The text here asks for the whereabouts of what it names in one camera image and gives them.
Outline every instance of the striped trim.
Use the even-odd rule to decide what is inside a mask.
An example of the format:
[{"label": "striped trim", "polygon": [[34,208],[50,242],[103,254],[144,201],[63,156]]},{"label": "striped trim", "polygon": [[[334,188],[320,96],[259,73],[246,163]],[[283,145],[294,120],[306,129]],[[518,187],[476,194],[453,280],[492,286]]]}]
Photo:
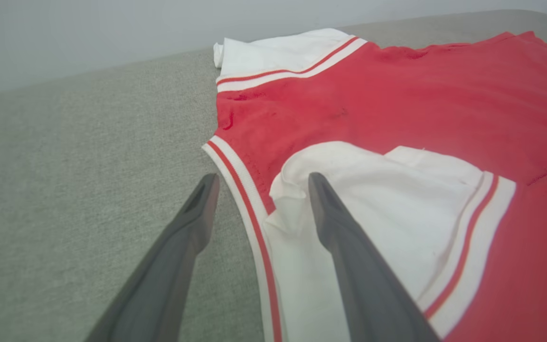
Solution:
[{"label": "striped trim", "polygon": [[489,247],[515,188],[506,178],[483,173],[480,187],[460,217],[445,266],[417,300],[440,337],[450,333],[476,295]]},{"label": "striped trim", "polygon": [[260,222],[267,218],[265,206],[250,173],[223,139],[213,136],[202,149],[212,158],[228,184],[242,216],[254,255],[265,342],[282,342],[282,325],[274,271]]},{"label": "striped trim", "polygon": [[339,43],[332,52],[329,52],[323,58],[319,58],[310,67],[302,71],[272,70],[256,75],[220,76],[217,78],[217,91],[219,93],[223,91],[239,91],[282,78],[308,78],[337,64],[345,57],[351,55],[352,52],[365,45],[366,42],[364,39],[356,36],[349,36],[347,40]]}]

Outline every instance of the garment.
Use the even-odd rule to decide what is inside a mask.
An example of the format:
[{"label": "garment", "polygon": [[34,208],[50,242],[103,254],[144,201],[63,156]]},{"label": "garment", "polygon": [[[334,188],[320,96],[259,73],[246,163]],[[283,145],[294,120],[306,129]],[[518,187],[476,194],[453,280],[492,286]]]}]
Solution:
[{"label": "garment", "polygon": [[[226,39],[215,50],[219,129],[204,149],[245,221],[267,341],[348,340],[340,296],[331,295],[332,262],[323,250],[301,256],[314,247],[301,239],[313,234],[305,221],[310,171],[341,175],[333,188],[439,336],[547,340],[546,43],[527,32],[380,48],[326,29],[250,44]],[[369,167],[358,167],[360,158]],[[404,178],[373,178],[382,170]],[[356,184],[436,214],[402,223],[402,208],[349,191]],[[389,231],[369,233],[381,225]],[[293,272],[310,271],[328,288],[292,285]],[[319,290],[328,306],[308,303]],[[302,296],[301,307],[292,298]]]}]

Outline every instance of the white fabric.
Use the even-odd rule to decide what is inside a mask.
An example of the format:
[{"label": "white fabric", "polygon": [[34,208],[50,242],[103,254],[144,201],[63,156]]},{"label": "white fabric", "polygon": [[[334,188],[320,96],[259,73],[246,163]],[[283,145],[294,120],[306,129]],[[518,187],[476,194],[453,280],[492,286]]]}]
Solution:
[{"label": "white fabric", "polygon": [[220,78],[250,76],[264,71],[301,71],[334,50],[349,37],[333,28],[309,31],[299,35],[275,37],[243,43],[226,38],[214,45],[215,67]]},{"label": "white fabric", "polygon": [[[272,183],[276,211],[263,225],[290,341],[349,341],[332,257],[315,231],[308,197],[313,171],[325,175],[416,301],[448,268],[460,222],[469,221],[494,177],[458,158],[408,147],[381,155],[345,142],[326,142],[291,156]],[[514,188],[504,195],[500,213],[482,219],[492,226],[489,232],[495,232],[512,193]],[[484,256],[475,263],[484,268],[488,245],[481,249]],[[480,276],[473,274],[478,278],[470,280],[473,288]],[[456,315],[461,316],[471,297],[462,297],[467,303],[454,310]],[[449,325],[454,323],[445,325],[441,336]]]}]

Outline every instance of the white stripe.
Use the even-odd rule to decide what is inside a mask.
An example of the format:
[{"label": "white stripe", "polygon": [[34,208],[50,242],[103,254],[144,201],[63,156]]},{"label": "white stripe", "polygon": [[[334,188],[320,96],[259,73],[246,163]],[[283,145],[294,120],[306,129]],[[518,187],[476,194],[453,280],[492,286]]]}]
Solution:
[{"label": "white stripe", "polygon": [[497,190],[474,227],[462,276],[447,300],[430,318],[430,324],[439,336],[450,333],[476,295],[495,231],[510,206],[515,190],[515,182],[499,177]]},{"label": "white stripe", "polygon": [[467,232],[467,227],[470,223],[472,215],[478,208],[478,205],[484,197],[486,197],[491,185],[493,184],[493,175],[490,172],[483,172],[480,180],[480,186],[472,196],[472,198],[465,204],[465,208],[458,220],[457,232],[454,236],[452,247],[449,251],[449,257],[445,262],[442,270],[432,284],[419,296],[417,299],[417,306],[421,311],[427,310],[432,303],[442,294],[444,288],[447,286],[451,277],[453,276],[455,269],[460,261],[460,256],[462,255],[464,242],[465,242],[465,233]]},{"label": "white stripe", "polygon": [[[337,51],[336,54],[328,58],[328,60],[326,60],[324,63],[322,63],[321,65],[318,65],[317,67],[313,68],[312,70],[308,72],[305,72],[304,74],[296,74],[294,72],[284,71],[284,72],[277,72],[275,74],[253,78],[253,79],[245,80],[245,81],[223,82],[222,84],[219,84],[217,86],[217,91],[221,93],[223,91],[237,91],[237,90],[249,89],[262,84],[266,84],[267,82],[280,80],[281,78],[308,78],[308,77],[317,75],[321,73],[322,71],[325,71],[329,67],[332,67],[333,65],[337,64],[339,61],[343,60],[345,57],[351,55],[354,51],[358,50],[358,48],[365,45],[365,43],[367,43],[367,41],[360,38],[352,41],[349,45],[347,45],[341,51]],[[317,64],[319,63],[319,61],[321,61],[321,58],[319,58],[319,60],[313,64]]]},{"label": "white stripe", "polygon": [[[223,154],[225,154],[225,157],[234,167],[248,195],[248,199],[250,201],[250,204],[252,205],[252,209],[254,210],[256,219],[260,225],[261,222],[263,222],[263,220],[267,218],[267,211],[265,210],[265,205],[261,201],[260,195],[256,190],[256,185],[252,180],[252,177],[250,177],[250,174],[248,173],[248,169],[246,169],[244,163],[240,160],[239,156],[237,156],[235,151],[228,145],[228,143],[226,143],[226,141],[217,136],[213,136],[210,141],[217,145],[217,147],[221,150]],[[263,255],[261,255],[261,249],[259,248],[259,243],[256,240],[256,234],[254,231],[254,227],[252,226],[252,221],[250,220],[248,208],[246,207],[244,199],[242,198],[242,195],[237,188],[234,177],[232,177],[231,172],[226,168],[225,163],[223,162],[223,160],[221,160],[217,152],[215,152],[215,150],[213,150],[212,147],[208,145],[208,143],[204,144],[202,146],[202,149],[206,151],[208,156],[212,158],[212,160],[221,171],[225,182],[229,186],[231,193],[234,196],[234,200],[237,204],[237,208],[239,209],[239,213],[242,216],[242,221],[244,222],[244,226],[246,228],[246,233],[250,242],[250,248],[252,249],[252,255],[254,256],[255,261],[256,279],[259,285],[259,294],[261,297],[261,319],[263,320],[263,333],[265,342],[274,342],[274,327],[272,324],[271,306],[269,303],[269,290],[267,289],[267,276],[265,275]],[[270,249],[269,243],[267,242],[267,237],[264,234],[261,235],[263,235],[263,239],[265,240],[265,244],[267,245],[267,250],[269,251]]]}]

